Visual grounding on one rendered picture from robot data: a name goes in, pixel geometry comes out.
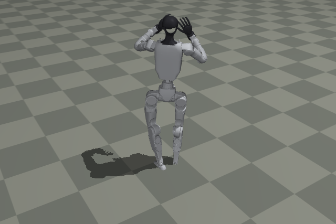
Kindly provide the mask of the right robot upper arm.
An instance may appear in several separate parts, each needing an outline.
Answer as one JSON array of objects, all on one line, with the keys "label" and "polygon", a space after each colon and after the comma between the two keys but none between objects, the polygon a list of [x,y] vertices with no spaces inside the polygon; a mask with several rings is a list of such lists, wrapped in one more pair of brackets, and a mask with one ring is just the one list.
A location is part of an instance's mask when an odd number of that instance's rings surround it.
[{"label": "right robot upper arm", "polygon": [[182,44],[182,50],[184,55],[193,57],[194,59],[197,60],[198,63],[205,63],[207,61],[204,59],[203,55],[191,43]]}]

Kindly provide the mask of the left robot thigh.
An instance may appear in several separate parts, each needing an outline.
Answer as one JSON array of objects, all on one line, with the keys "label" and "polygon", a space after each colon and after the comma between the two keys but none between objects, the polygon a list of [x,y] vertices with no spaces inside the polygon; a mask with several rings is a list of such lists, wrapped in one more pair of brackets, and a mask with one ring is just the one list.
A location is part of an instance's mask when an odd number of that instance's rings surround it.
[{"label": "left robot thigh", "polygon": [[157,113],[157,102],[159,99],[158,90],[150,90],[146,94],[145,98],[145,118],[148,128],[153,127],[155,131],[155,136],[158,136],[161,133],[161,128],[156,124],[156,113]]}]

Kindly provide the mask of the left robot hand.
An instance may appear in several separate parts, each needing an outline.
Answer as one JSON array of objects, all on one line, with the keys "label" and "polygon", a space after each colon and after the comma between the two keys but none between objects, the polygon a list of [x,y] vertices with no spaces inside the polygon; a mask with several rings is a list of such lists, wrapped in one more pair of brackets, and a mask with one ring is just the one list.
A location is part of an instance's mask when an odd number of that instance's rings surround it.
[{"label": "left robot hand", "polygon": [[[171,14],[167,14],[166,16],[169,16],[169,15],[171,15]],[[163,19],[164,19],[166,16],[164,16]],[[163,26],[162,26],[163,19],[160,20],[159,24],[155,25],[156,28],[157,28],[157,30],[158,30],[155,34],[158,34],[161,30],[164,29]],[[168,28],[166,28],[166,29],[168,29]]]}]

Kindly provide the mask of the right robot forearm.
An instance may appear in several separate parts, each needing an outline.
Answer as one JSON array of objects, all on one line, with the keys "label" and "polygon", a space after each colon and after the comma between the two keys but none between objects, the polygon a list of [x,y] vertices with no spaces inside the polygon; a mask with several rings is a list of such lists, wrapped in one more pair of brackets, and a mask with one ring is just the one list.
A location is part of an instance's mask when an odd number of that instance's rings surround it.
[{"label": "right robot forearm", "polygon": [[204,50],[204,48],[202,48],[201,44],[199,43],[199,40],[195,37],[195,35],[190,37],[191,43],[194,45],[194,47],[200,52],[202,53],[203,57],[205,60],[207,60],[207,55],[206,52]]}]

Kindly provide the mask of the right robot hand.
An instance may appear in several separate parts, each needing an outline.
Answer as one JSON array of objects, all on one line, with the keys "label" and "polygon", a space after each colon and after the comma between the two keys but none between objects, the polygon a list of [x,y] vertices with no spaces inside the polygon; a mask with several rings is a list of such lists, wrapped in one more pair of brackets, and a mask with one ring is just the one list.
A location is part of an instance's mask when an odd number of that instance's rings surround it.
[{"label": "right robot hand", "polygon": [[[179,25],[183,28],[183,30],[181,30],[180,28],[177,28],[179,31],[183,32],[184,34],[187,35],[188,39],[190,40],[190,37],[195,35],[194,32],[192,31],[192,26],[190,24],[190,21],[187,17],[185,17],[187,19],[187,21],[184,19],[186,25],[184,24],[184,22],[180,19],[180,21],[182,22],[182,24],[184,25],[184,27],[181,25],[181,23],[178,21]],[[187,23],[188,22],[188,23]]]}]

